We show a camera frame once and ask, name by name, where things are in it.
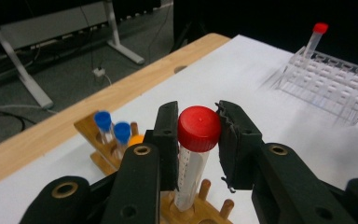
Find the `blue cap test tube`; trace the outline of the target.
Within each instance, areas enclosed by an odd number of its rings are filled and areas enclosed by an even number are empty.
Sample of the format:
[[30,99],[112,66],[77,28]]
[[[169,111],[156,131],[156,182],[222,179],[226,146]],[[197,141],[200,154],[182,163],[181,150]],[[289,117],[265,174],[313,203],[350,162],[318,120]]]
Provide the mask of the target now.
[[102,143],[107,145],[114,139],[111,115],[107,111],[98,111],[94,115],[94,121],[99,129]]
[[131,137],[131,126],[128,122],[118,122],[114,126],[114,135],[117,140],[117,148],[115,150],[116,157],[121,160]]

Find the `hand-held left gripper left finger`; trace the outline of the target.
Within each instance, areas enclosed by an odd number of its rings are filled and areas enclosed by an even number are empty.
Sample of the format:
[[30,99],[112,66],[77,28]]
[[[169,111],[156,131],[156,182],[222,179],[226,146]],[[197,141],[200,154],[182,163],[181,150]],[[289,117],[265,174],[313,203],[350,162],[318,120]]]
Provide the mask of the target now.
[[160,193],[177,188],[177,120],[177,102],[161,105],[155,127],[126,150],[101,224],[159,224]]

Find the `red cap test tube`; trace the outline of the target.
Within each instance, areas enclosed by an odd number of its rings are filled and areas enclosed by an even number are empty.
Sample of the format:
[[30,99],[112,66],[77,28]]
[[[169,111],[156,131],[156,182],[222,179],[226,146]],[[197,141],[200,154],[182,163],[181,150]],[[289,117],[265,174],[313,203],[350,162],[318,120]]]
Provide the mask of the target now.
[[327,32],[328,24],[324,22],[317,22],[314,24],[312,28],[312,34],[310,36],[310,40],[305,47],[303,58],[308,60],[311,58],[311,55],[316,50],[322,36]]
[[180,114],[177,133],[179,174],[173,202],[184,212],[194,203],[209,152],[219,140],[220,119],[212,109],[194,105]]

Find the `clear plastic tube rack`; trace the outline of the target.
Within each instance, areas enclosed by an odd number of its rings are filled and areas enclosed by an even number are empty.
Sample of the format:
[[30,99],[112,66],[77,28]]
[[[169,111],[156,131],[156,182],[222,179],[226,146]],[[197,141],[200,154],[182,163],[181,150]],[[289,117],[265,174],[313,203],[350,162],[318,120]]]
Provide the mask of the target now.
[[334,115],[338,122],[358,123],[357,64],[300,49],[265,84]]

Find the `white metal desk frame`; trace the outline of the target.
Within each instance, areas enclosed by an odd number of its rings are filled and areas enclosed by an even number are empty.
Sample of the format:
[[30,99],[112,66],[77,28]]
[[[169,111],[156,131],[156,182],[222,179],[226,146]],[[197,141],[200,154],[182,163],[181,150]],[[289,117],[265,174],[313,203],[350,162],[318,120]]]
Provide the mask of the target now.
[[54,37],[68,35],[85,28],[92,28],[103,22],[108,22],[112,31],[112,37],[107,44],[133,62],[143,64],[144,58],[120,43],[112,0],[99,0],[85,6],[0,25],[0,45],[17,69],[18,78],[24,87],[42,108],[49,109],[54,103],[27,72],[15,50],[41,44]]

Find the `wooden test tube rack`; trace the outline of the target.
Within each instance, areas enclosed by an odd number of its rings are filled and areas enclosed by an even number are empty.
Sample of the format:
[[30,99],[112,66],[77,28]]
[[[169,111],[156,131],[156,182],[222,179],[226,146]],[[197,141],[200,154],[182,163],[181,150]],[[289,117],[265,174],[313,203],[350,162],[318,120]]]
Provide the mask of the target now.
[[[113,152],[117,148],[117,140],[104,145],[99,129],[94,121],[96,112],[77,121],[75,128],[95,148],[90,155],[92,161],[105,175],[115,173],[120,167],[119,160]],[[160,149],[160,173],[166,175],[169,168],[178,167],[178,143],[177,143],[177,118],[176,114],[158,114],[155,128],[148,130],[144,135],[144,141],[151,143]],[[138,124],[131,123],[131,137],[137,135]],[[174,192],[167,191],[160,197],[160,224],[233,224],[229,215],[234,207],[234,202],[226,199],[220,210],[216,210],[208,201],[207,196],[211,187],[211,181],[203,179],[200,190],[196,193],[192,207],[185,212],[180,212],[173,203]]]

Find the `orange cap test tube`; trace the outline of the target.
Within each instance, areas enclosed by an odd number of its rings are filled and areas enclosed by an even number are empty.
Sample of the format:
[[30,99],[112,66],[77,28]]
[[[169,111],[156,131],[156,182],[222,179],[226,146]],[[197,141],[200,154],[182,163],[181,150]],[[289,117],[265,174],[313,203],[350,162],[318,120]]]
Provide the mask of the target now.
[[129,140],[128,146],[134,146],[137,144],[141,144],[144,141],[144,136],[142,134],[137,134],[131,137],[131,139]]

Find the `white table cover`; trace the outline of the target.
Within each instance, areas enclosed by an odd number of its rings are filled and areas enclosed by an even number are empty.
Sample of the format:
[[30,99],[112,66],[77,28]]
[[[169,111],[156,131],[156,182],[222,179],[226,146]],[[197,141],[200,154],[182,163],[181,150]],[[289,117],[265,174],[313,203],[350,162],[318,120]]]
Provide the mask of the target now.
[[158,108],[175,101],[214,108],[240,105],[266,142],[291,147],[320,179],[338,188],[358,177],[358,123],[347,126],[322,109],[274,90],[267,79],[291,53],[244,36],[211,34],[0,144],[0,224],[19,224],[50,181],[78,175],[95,182],[102,172],[75,121],[104,109],[115,121],[153,127]]

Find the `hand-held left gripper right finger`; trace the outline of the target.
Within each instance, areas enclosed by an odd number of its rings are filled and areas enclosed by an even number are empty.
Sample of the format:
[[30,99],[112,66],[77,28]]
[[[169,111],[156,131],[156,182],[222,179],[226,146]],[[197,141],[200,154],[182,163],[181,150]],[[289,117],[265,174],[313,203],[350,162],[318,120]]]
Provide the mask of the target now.
[[216,104],[219,160],[232,190],[250,190],[261,224],[356,224],[329,188],[288,146],[265,143],[234,103]]

